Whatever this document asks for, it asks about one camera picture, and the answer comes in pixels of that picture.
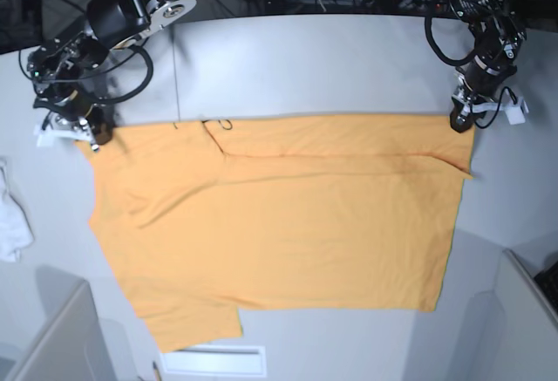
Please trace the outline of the black orange robot arm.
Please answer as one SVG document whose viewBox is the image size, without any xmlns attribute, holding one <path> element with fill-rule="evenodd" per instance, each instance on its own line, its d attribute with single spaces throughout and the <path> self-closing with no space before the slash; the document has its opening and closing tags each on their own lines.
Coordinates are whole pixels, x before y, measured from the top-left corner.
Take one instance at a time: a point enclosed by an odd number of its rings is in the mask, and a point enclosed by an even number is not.
<svg viewBox="0 0 558 381">
<path fill-rule="evenodd" d="M 34 108 L 46 112 L 34 130 L 37 145 L 68 139 L 84 141 L 98 151 L 109 142 L 114 107 L 142 93 L 153 78 L 146 41 L 196 4 L 197 0 L 91 0 L 71 25 L 30 53 L 20 67 L 32 83 Z M 109 74 L 101 67 L 119 51 L 143 59 L 146 75 L 140 84 L 120 96 L 87 90 L 87 83 Z"/>
</svg>

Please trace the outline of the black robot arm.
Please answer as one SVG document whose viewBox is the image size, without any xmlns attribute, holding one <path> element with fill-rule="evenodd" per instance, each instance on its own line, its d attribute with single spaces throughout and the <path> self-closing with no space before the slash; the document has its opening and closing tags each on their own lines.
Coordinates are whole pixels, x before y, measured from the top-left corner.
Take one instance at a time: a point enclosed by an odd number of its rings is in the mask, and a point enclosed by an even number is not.
<svg viewBox="0 0 558 381">
<path fill-rule="evenodd" d="M 433 19 L 443 6 L 467 24 L 473 36 L 473 48 L 463 58 L 450 58 L 435 41 Z M 511 125 L 526 121 L 528 107 L 524 98 L 504 84 L 517 72 L 515 60 L 526 32 L 505 10 L 503 0 L 430 0 L 424 28 L 434 54 L 457 74 L 449 115 L 455 132 L 464 133 L 473 127 L 487 129 L 501 112 Z"/>
</svg>

